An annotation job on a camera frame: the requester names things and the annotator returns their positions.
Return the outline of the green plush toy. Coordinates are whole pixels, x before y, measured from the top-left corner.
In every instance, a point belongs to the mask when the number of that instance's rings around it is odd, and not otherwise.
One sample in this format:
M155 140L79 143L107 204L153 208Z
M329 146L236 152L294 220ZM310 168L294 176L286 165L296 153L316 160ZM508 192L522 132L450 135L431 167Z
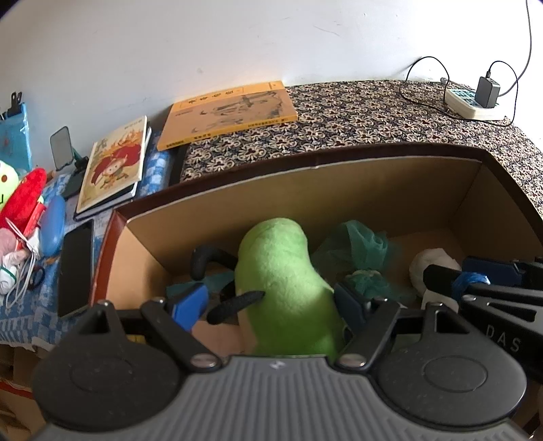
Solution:
M310 261L307 237L292 219L267 219L243 237L236 254L212 245L196 247L190 276L203 279L207 266L233 271L207 323L237 318L246 350L258 356L326 356L344 347L344 323L331 285Z

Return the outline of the yellow-green round plush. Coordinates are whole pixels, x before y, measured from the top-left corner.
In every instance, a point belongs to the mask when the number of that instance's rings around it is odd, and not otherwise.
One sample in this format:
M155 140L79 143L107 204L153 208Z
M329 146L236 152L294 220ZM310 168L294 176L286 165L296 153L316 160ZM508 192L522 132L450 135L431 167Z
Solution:
M0 161L0 209L5 206L18 184L18 172L11 165Z

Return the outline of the patterned table cloth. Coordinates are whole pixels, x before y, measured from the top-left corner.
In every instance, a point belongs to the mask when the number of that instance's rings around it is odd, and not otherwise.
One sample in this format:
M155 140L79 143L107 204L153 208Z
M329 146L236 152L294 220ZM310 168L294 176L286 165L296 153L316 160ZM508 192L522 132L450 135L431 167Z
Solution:
M357 144L425 142L488 151L536 209L542 208L542 152L519 128L454 119L440 83L392 80L288 87L295 122L221 135L190 144L174 164L172 182L289 154Z

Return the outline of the black smartphone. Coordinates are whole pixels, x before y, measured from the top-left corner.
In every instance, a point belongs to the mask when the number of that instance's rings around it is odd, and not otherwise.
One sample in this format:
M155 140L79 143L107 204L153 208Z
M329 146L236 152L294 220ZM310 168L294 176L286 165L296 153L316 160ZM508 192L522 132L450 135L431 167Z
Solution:
M94 267L93 222L70 231L62 243L58 268L57 314L67 317L88 307Z

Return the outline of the white plush toy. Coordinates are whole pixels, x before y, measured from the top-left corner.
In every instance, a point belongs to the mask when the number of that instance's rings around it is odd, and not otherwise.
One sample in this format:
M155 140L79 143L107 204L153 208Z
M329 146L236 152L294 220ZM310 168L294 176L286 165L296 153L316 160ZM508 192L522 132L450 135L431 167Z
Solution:
M422 297L422 309L429 304L443 304L454 312L458 312L458 303L451 297L432 288L440 288L445 283L445 289L450 288L452 282L460 274L461 266L443 248L425 249L418 253L409 268L411 284Z

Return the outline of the red plush toy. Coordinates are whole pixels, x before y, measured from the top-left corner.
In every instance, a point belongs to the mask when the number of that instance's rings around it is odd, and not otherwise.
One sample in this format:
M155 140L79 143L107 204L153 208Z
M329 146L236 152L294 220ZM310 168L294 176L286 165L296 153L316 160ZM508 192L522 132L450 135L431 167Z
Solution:
M38 167L22 178L1 209L2 228L8 229L10 220L21 232L26 229L45 187L46 176L46 171Z

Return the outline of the small mirror stand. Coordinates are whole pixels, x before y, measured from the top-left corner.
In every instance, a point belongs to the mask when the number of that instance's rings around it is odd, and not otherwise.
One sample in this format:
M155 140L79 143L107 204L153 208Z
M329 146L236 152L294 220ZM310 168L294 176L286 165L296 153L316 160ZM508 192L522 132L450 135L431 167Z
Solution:
M56 172L60 172L70 165L75 166L75 170L72 171L62 192L62 197L69 200L80 192L88 167L88 156L81 156L73 147L67 126L61 127L50 137L50 147Z

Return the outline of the black power adapter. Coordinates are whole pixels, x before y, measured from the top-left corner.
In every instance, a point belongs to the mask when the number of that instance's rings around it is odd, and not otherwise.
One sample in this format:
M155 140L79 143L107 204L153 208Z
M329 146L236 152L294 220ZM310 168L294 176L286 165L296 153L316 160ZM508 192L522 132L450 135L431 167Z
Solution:
M481 76L475 93L475 101L484 109L496 106L501 86L489 76Z

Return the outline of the white power strip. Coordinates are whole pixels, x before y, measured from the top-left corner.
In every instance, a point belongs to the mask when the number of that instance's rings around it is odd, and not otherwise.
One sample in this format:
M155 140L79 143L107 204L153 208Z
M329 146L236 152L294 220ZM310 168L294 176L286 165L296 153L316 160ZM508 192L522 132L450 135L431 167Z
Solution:
M464 88L447 88L446 105L465 119L498 121L505 118L499 105L491 109L483 108L475 100L475 92Z

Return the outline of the blue glasses case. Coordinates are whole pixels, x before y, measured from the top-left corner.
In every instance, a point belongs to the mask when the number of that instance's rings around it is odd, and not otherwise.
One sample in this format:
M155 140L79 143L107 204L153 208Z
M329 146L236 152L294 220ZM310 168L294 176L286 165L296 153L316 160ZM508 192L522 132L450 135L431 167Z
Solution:
M52 257L60 250L64 225L65 200L55 196L40 218L40 253L43 257Z

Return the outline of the orange book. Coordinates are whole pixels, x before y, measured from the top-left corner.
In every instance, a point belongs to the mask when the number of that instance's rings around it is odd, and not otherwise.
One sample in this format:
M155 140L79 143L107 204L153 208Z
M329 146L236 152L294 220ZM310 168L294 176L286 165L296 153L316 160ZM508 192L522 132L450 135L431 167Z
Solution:
M165 151L223 134L296 120L297 111L282 82L254 83L173 104L156 147Z

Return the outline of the blue bag with clip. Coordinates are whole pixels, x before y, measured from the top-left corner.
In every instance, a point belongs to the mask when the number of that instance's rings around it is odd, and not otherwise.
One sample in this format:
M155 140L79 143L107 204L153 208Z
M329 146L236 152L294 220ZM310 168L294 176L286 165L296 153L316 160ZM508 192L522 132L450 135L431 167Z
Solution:
M10 107L1 114L0 148L1 160L18 173L25 174L32 169L30 129L21 92L11 94Z

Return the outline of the illustrated red-haired book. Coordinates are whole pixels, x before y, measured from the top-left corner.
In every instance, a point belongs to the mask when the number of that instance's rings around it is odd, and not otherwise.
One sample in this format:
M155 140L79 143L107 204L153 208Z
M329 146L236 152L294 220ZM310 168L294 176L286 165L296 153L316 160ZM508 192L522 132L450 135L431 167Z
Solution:
M142 116L121 125L93 145L75 208L81 221L135 196L143 178L152 129Z

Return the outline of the pink cloth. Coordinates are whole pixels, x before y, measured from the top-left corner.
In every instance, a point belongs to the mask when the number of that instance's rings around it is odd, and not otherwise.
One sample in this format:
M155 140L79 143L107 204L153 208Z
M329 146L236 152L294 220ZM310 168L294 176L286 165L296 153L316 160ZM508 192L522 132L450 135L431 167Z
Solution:
M25 249L18 249L18 239L6 228L0 229L1 267L12 270L30 255Z

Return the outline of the brown cardboard box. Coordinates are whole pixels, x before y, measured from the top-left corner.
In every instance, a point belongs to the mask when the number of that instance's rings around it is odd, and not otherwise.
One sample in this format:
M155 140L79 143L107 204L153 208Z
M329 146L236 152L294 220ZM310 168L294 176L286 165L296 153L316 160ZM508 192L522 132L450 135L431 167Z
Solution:
M195 247L235 253L252 226L273 218L298 222L311 247L350 219L385 232L400 247L388 272L400 284L427 248L456 260L529 260L542 253L540 214L487 151L373 144L254 162L117 208L91 299L136 309L187 279Z

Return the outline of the teal mesh fabric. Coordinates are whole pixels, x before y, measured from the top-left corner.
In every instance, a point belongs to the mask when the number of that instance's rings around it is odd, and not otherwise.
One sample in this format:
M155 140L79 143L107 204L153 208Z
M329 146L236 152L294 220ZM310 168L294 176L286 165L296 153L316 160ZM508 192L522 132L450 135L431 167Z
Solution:
M410 306L416 300L415 291L386 277L398 255L398 246L384 232L375 233L352 219L336 226L310 259L330 285L344 282L360 300L384 298Z

